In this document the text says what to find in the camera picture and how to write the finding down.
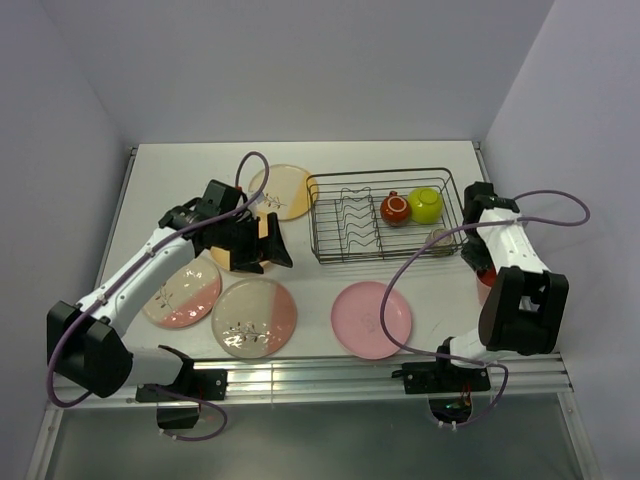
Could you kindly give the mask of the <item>pink plastic cup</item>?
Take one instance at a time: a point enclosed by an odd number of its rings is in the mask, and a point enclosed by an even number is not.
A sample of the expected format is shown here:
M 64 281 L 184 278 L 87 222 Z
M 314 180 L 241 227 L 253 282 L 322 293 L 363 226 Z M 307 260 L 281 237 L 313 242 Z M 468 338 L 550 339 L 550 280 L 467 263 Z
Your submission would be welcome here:
M 494 267 L 488 270 L 478 271 L 476 273 L 476 287 L 478 302 L 483 306 L 491 292 L 491 289 L 495 283 L 497 273 Z

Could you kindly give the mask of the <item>speckled ceramic cup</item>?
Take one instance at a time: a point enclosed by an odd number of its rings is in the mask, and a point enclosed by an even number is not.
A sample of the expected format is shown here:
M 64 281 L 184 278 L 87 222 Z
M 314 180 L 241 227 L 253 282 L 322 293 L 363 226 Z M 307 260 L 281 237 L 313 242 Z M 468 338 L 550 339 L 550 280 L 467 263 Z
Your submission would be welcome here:
M 429 244 L 426 254 L 438 258 L 448 257 L 456 252 L 456 241 L 453 234 L 448 234 L 444 228 L 435 228 L 427 234 L 425 242 Z

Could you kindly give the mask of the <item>lime green bowl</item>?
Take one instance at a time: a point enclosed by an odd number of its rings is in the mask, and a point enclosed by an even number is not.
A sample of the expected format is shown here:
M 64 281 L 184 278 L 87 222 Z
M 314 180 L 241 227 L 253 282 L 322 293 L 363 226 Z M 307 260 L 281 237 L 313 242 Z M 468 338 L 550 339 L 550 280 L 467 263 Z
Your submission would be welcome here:
M 418 224 L 429 225 L 439 221 L 443 211 L 441 194 L 430 187 L 412 190 L 407 201 L 411 208 L 411 220 Z

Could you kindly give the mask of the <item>red black mug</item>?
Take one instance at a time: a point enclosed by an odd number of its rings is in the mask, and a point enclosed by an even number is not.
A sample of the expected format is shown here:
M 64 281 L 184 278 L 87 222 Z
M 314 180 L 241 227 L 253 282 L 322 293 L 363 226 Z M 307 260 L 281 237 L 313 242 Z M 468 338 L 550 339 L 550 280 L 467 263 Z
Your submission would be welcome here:
M 390 191 L 380 205 L 382 220 L 391 227 L 405 226 L 411 217 L 411 206 L 396 191 Z

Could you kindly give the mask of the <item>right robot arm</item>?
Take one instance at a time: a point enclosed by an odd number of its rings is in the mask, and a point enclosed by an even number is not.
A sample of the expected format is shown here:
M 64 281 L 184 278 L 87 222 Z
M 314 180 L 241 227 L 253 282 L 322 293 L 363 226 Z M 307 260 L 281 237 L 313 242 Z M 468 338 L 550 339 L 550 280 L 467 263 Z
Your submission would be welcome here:
M 478 326 L 446 342 L 449 356 L 433 365 L 435 383 L 452 390 L 467 368 L 482 368 L 511 353 L 549 354 L 555 346 L 569 293 L 566 276 L 542 262 L 526 235 L 513 199 L 498 196 L 491 183 L 464 190 L 463 223 L 473 247 L 495 271 Z

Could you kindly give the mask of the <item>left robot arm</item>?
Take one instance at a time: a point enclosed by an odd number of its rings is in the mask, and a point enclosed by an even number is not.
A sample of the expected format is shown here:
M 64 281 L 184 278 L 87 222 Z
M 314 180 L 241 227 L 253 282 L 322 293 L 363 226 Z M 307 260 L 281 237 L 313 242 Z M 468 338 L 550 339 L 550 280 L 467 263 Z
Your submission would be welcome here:
M 199 207 L 196 200 L 173 207 L 159 221 L 145 245 L 108 281 L 74 304 L 57 302 L 47 314 L 46 389 L 56 406 L 54 377 L 84 388 L 86 395 L 106 398 L 128 385 L 159 385 L 172 399 L 183 399 L 195 386 L 194 361 L 167 346 L 129 350 L 122 338 L 132 321 L 182 267 L 211 247 L 230 247 L 241 270 L 257 273 L 264 261 L 290 268 L 276 214 L 260 220 L 237 207 L 226 213 Z

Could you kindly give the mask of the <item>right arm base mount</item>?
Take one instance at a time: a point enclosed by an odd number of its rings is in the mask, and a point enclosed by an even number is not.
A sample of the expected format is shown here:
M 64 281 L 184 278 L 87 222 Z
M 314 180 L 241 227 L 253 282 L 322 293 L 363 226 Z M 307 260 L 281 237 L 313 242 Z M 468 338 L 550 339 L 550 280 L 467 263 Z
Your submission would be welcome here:
M 491 387 L 486 368 L 457 366 L 440 357 L 429 362 L 405 362 L 391 377 L 402 381 L 406 395 L 448 394 L 430 400 L 429 409 L 440 428 L 448 426 L 452 430 L 469 421 L 473 412 L 472 394 L 488 392 Z

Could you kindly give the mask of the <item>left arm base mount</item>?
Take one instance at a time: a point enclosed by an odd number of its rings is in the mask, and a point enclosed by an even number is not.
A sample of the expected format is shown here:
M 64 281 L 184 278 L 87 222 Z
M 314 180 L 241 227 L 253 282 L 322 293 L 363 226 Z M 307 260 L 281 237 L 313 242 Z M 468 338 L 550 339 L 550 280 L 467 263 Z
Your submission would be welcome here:
M 197 362 L 176 349 L 160 346 L 169 353 L 176 354 L 182 365 L 176 379 L 169 385 L 142 384 L 136 389 L 137 403 L 163 403 L 186 401 L 195 404 L 179 413 L 177 407 L 157 407 L 156 423 L 160 434 L 174 441 L 200 442 L 219 436 L 228 424 L 226 411 L 214 401 L 225 399 L 228 386 L 228 371 L 223 368 L 197 369 Z M 203 410 L 215 410 L 221 416 L 220 426 L 212 433 L 193 437 L 182 434 L 196 426 Z

